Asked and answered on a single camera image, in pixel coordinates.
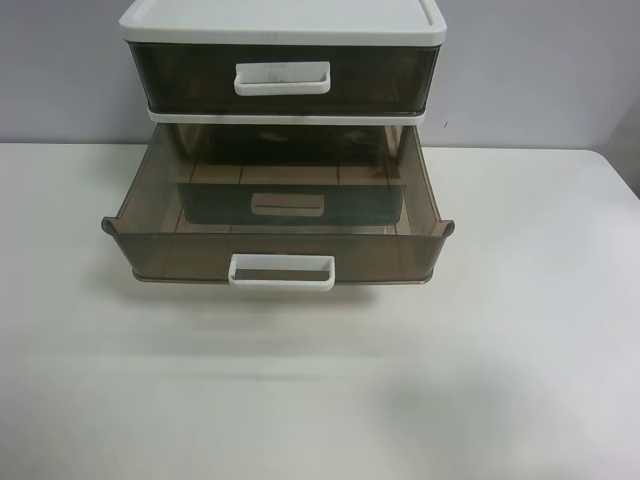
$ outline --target drawer handle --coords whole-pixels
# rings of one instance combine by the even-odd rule
[[[239,279],[238,270],[328,272],[326,280]],[[335,257],[321,255],[259,255],[234,253],[229,263],[229,284],[254,290],[328,292],[336,282]]]
[[[239,63],[233,83],[243,97],[322,95],[331,90],[329,62]]]

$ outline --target gray wall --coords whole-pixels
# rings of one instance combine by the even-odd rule
[[[149,138],[117,25],[130,2],[2,0],[0,141]],[[640,98],[638,0],[439,4],[425,143],[601,149]]]

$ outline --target closed drawer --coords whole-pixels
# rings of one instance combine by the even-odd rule
[[[424,282],[454,228],[414,127],[187,124],[156,128],[102,225],[138,278],[212,283],[230,269],[232,280],[314,282],[330,273],[317,257],[338,284]],[[296,270],[291,256],[311,263]]]
[[[416,124],[446,31],[431,0],[140,0],[121,25],[165,123]]]

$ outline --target open drawer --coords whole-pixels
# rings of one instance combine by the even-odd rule
[[[446,33],[433,0],[137,0],[120,25],[160,123],[415,125]]]
[[[427,281],[454,229],[415,127],[188,124],[102,226],[141,280],[318,290]]]

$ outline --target drawer front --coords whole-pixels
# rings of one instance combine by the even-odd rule
[[[453,228],[413,127],[159,125],[103,220],[142,280],[298,290],[426,281]]]
[[[439,47],[130,44],[154,114],[420,116]]]

